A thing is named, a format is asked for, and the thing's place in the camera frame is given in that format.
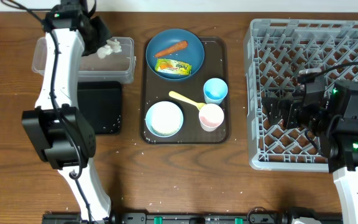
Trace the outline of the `white tissue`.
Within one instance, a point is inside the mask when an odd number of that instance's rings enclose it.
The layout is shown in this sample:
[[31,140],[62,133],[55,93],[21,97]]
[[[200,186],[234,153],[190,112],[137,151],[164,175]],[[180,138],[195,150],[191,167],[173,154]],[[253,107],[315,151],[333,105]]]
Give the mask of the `white tissue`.
[[100,59],[106,58],[108,55],[112,53],[119,53],[122,51],[121,43],[117,40],[107,40],[106,45],[100,47],[97,50],[97,55]]

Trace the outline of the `light blue cup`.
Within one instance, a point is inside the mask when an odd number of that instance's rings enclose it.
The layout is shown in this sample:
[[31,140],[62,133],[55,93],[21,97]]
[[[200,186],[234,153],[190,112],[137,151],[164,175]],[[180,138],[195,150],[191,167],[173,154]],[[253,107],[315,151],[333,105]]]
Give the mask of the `light blue cup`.
[[204,100],[207,104],[220,105],[228,94],[226,82],[220,78],[211,78],[203,86]]

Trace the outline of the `pink cup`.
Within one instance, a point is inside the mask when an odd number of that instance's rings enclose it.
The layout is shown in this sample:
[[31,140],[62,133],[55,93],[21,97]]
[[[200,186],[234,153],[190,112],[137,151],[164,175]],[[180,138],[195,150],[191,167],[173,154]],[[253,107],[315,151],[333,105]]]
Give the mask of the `pink cup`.
[[217,129],[224,121],[223,109],[215,104],[204,105],[198,114],[201,128],[207,132]]

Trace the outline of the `yellow green snack wrapper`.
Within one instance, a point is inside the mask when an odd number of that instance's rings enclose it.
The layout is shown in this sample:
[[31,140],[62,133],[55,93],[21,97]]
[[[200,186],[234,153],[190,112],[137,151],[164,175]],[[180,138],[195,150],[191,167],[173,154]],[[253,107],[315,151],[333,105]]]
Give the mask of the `yellow green snack wrapper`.
[[158,58],[155,66],[156,72],[174,75],[190,75],[191,70],[192,66],[188,63],[166,58]]

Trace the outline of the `orange carrot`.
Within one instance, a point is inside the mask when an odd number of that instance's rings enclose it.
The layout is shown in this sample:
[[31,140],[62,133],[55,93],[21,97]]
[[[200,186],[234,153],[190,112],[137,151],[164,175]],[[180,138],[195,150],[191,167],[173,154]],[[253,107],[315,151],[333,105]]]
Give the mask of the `orange carrot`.
[[159,51],[158,53],[156,53],[154,55],[154,57],[157,57],[157,58],[163,57],[165,55],[169,55],[169,54],[175,53],[177,51],[186,49],[187,47],[188,47],[188,42],[186,40],[183,40],[183,41],[178,42],[164,50]]

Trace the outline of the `light blue rice bowl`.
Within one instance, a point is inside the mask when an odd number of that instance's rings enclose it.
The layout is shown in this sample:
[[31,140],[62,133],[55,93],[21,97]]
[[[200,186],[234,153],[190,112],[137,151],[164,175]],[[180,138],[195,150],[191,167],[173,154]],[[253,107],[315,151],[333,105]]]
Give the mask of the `light blue rice bowl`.
[[153,104],[146,112],[147,129],[157,137],[169,138],[183,126],[184,116],[179,106],[170,101]]

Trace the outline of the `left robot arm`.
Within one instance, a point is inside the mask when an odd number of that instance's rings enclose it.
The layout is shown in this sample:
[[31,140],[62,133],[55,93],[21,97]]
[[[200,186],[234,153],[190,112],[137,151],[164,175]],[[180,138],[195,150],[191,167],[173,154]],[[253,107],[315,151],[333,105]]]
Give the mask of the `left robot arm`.
[[111,199],[94,164],[96,136],[78,105],[81,58],[95,53],[108,30],[86,1],[61,1],[42,20],[47,60],[35,108],[22,125],[43,162],[67,181],[80,206],[80,223],[113,223]]

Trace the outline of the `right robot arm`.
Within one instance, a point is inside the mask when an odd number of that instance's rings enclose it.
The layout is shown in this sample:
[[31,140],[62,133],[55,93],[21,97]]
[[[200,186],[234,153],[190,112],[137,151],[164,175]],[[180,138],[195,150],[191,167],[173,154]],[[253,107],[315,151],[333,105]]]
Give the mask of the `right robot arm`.
[[319,153],[333,175],[344,223],[358,223],[358,82],[338,80],[331,94],[316,78],[299,81],[288,98],[263,97],[270,124],[304,128],[319,139]]

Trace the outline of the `clear plastic waste bin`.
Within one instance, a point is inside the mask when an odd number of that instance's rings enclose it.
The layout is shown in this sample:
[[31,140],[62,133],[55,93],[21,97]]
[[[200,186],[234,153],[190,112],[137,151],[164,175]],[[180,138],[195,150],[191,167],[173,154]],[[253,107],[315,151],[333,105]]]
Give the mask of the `clear plastic waste bin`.
[[113,52],[105,58],[92,54],[81,59],[78,72],[79,82],[110,82],[117,81],[129,84],[134,81],[136,56],[134,41],[130,37],[112,37],[111,47],[120,46],[120,52]]

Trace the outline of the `grey dishwasher rack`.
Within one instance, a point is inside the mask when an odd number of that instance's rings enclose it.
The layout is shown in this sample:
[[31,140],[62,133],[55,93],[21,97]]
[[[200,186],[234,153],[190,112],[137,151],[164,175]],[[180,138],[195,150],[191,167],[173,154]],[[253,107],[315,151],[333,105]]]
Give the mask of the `grey dishwasher rack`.
[[326,93],[336,81],[358,82],[358,21],[254,19],[244,39],[249,164],[256,170],[327,172],[304,129],[270,125],[263,97],[286,98],[298,72],[320,68]]

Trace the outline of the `black rectangular tray bin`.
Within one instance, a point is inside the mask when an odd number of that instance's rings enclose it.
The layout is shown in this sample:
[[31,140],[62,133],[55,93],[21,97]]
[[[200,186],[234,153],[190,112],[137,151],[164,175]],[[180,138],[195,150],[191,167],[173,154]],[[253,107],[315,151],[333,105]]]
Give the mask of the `black rectangular tray bin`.
[[96,135],[120,133],[122,85],[119,82],[79,82],[77,95],[79,109]]

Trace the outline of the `yellow plastic spoon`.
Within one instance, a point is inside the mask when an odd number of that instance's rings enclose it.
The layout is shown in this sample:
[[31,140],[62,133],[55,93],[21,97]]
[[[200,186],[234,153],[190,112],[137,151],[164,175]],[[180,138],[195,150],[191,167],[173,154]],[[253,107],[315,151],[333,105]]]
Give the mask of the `yellow plastic spoon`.
[[185,97],[185,96],[183,96],[183,95],[181,95],[181,94],[179,94],[179,93],[177,93],[177,92],[175,92],[175,91],[169,91],[168,95],[169,95],[169,97],[171,97],[171,98],[174,98],[174,99],[176,99],[176,100],[179,100],[179,101],[188,103],[188,104],[190,104],[190,105],[193,105],[193,106],[195,106],[198,110],[200,110],[203,106],[206,105],[206,103],[198,103],[198,102],[195,102],[195,101],[193,101],[193,100],[191,100],[191,99],[189,99],[189,98],[187,98],[187,97]]

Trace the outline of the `brown serving tray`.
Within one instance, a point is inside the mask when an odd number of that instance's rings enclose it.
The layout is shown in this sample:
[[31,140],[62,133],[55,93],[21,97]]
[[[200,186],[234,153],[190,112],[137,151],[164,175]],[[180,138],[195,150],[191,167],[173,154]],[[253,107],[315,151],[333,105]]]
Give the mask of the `brown serving tray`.
[[[201,37],[205,58],[201,68],[191,77],[171,81],[159,77],[147,62],[144,62],[142,74],[142,93],[140,106],[140,136],[149,144],[221,144],[230,136],[229,97],[219,105],[224,111],[223,123],[214,131],[202,129],[198,109],[193,105],[170,98],[169,91],[175,91],[195,102],[204,102],[203,86],[211,78],[220,78],[228,82],[226,46],[219,37]],[[160,138],[147,128],[145,116],[149,108],[159,101],[171,101],[180,107],[184,122],[181,129],[171,137]]]

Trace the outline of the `dark blue plate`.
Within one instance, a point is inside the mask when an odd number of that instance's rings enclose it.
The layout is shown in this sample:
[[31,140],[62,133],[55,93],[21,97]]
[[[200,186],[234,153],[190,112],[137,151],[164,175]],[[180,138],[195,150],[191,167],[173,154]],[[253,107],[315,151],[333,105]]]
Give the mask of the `dark blue plate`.
[[[177,50],[161,58],[185,62],[191,65],[191,73],[189,75],[177,75],[157,72],[155,66],[158,57],[155,57],[155,54],[181,41],[187,41],[188,46],[185,49]],[[193,33],[183,29],[168,29],[160,32],[149,41],[145,50],[145,59],[149,68],[163,79],[173,81],[185,80],[194,75],[201,68],[204,56],[204,47],[200,39]]]

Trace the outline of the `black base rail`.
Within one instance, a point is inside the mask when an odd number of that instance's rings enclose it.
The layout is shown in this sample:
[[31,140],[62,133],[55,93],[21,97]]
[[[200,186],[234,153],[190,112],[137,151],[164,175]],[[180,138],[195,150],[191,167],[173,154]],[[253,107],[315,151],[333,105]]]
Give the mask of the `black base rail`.
[[114,224],[246,224],[246,223],[321,223],[343,224],[341,214],[318,214],[310,208],[291,207],[283,212],[255,207],[242,214],[147,214],[141,212],[112,214],[93,223]]

